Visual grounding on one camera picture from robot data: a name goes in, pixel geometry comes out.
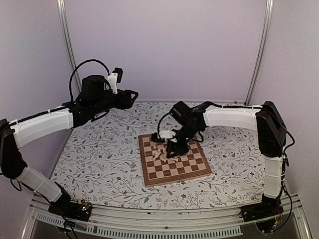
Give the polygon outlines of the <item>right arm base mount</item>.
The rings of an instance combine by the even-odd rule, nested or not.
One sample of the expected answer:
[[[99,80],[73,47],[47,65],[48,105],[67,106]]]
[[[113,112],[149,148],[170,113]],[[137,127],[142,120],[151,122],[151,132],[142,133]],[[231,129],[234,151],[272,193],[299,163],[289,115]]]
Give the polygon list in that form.
[[[244,222],[249,222],[279,215],[283,212],[284,209],[279,198],[272,199],[263,195],[262,202],[242,206],[238,217],[242,218]]]

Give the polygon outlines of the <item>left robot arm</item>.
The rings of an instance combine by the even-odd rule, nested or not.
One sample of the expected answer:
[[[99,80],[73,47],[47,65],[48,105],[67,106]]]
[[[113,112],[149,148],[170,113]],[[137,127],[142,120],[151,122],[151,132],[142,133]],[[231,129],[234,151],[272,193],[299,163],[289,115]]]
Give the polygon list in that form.
[[[74,212],[70,196],[61,186],[30,167],[20,149],[50,134],[74,129],[104,117],[111,109],[126,110],[133,106],[138,92],[120,90],[118,73],[91,75],[83,79],[76,98],[62,105],[21,120],[0,121],[0,168],[4,177],[16,180],[54,203],[63,216]]]

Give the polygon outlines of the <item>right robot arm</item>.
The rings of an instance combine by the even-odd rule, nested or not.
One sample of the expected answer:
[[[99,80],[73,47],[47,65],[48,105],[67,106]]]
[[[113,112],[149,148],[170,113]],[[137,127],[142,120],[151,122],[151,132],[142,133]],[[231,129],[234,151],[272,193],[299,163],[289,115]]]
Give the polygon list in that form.
[[[258,213],[262,217],[277,209],[285,176],[287,130],[272,102],[250,107],[209,101],[189,107],[178,102],[169,115],[180,128],[165,133],[167,157],[186,155],[188,144],[195,141],[211,169],[174,205],[260,203]]]

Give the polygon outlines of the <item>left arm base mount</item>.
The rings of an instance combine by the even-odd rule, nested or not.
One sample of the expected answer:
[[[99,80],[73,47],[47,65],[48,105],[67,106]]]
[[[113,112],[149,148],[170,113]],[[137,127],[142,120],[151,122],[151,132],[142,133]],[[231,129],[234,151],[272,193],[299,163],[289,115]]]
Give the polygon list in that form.
[[[48,211],[64,218],[88,222],[92,212],[92,204],[85,200],[73,202],[64,198],[51,202]]]

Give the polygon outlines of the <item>wooden chess board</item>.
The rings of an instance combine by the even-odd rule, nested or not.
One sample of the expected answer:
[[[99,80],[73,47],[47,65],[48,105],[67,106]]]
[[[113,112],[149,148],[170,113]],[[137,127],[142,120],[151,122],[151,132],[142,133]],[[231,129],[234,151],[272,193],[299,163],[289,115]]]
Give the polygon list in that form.
[[[146,187],[192,180],[211,174],[211,168],[198,142],[188,143],[188,153],[164,159],[166,143],[154,143],[150,134],[139,135],[139,149]]]

